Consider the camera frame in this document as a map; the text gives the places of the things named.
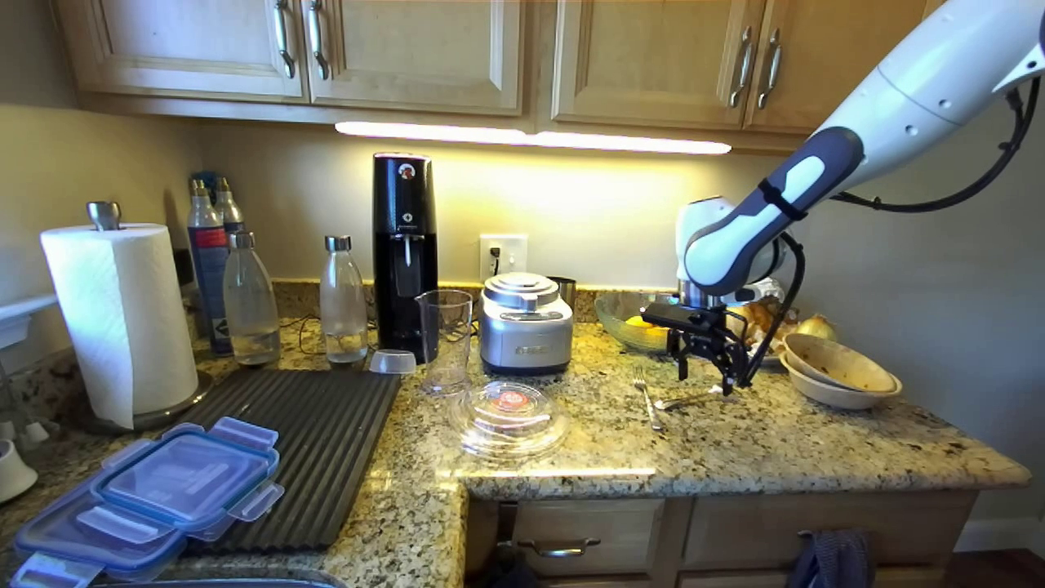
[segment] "rice cooker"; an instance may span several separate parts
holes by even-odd
[[[484,284],[480,353],[486,371],[557,374],[567,365],[576,314],[545,275],[493,275]]]

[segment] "cabinet door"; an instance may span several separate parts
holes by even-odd
[[[715,82],[751,74],[757,18],[762,0],[557,0],[551,118],[736,127]]]
[[[743,123],[814,130],[932,7],[934,0],[768,0]]]
[[[809,529],[858,529],[878,566],[941,568],[977,493],[698,495],[681,568],[790,568]]]
[[[85,92],[297,102],[295,13],[275,0],[59,0]]]
[[[679,588],[781,588],[787,572],[684,576]],[[876,568],[876,588],[934,588],[944,568]]]
[[[305,0],[309,99],[394,109],[521,109],[520,0]]]

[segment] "black appliance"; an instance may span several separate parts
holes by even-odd
[[[433,291],[432,162],[422,157],[371,157],[371,287],[379,346],[412,348],[422,362],[419,294]]]

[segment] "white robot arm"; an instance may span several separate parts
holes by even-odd
[[[681,307],[643,317],[671,327],[684,353],[723,370],[723,389],[747,386],[762,353],[725,329],[725,302],[757,275],[768,243],[826,197],[864,184],[941,142],[995,94],[1045,72],[1045,0],[944,0],[876,72],[738,206],[705,199],[679,221]]]

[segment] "plastic bottle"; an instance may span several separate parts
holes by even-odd
[[[348,235],[322,235],[320,340],[327,362],[364,358],[364,300]]]
[[[224,302],[221,302],[227,235],[209,202],[204,184],[194,180],[188,188],[194,188],[188,250],[194,250],[194,270],[197,270],[197,287],[199,287],[201,327],[204,327],[213,353],[227,356],[231,340],[227,340]]]
[[[269,270],[256,250],[256,230],[231,230],[224,264],[224,317],[231,335],[231,356],[243,365],[265,365],[280,356],[280,319]]]
[[[227,235],[243,228],[243,211],[235,206],[227,176],[218,176],[216,211],[218,211]]]

